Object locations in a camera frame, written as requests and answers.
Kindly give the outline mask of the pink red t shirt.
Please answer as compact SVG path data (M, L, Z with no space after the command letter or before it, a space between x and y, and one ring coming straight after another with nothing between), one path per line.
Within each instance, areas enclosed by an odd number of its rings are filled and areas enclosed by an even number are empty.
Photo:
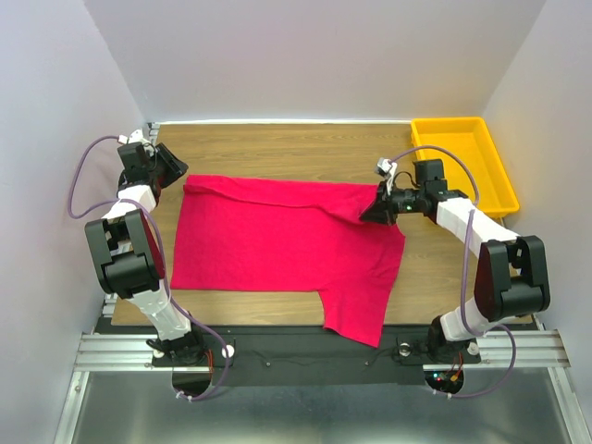
M361 220L375 186L192 175L183 190L173 289L314 291L326 328L379 344L405 238Z

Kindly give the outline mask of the yellow plastic tray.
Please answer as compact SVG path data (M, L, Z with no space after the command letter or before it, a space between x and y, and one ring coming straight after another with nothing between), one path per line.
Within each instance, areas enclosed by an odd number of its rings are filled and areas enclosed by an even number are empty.
M480 193L477 208L488 216L504 218L520 210L510 178L483 118L415 118L411 122L411 138L413 146L426 147L416 152L417 159L441 159L449 187L473 198L473 186L459 163L432 147L450 151L467 166Z

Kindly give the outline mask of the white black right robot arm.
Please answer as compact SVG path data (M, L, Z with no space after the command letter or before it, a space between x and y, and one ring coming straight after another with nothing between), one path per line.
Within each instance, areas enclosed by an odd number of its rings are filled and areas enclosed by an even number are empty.
M504 321L549 308L545 246L537 236L506 229L464 192L450 189L441 160L417 161L414 171L414 186L401 189L395 184L396 163L379 159L376 172L382 181L360 218L392 226L400 215L421 214L461 240L465 254L475 255L474 289L463 290L459 307L432 321L425 339L430 358L446 361Z

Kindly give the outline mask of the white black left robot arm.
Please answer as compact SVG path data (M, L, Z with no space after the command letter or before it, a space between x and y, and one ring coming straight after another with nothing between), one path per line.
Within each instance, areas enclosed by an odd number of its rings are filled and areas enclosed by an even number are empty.
M172 366L198 364L205 356L203 334L167 292L165 259L149 215L161 191L183 177L188 166L163 143L123 139L117 148L123 170L117 199L101 218L87 223L85 236L102 289L134 305L156 329L147 345Z

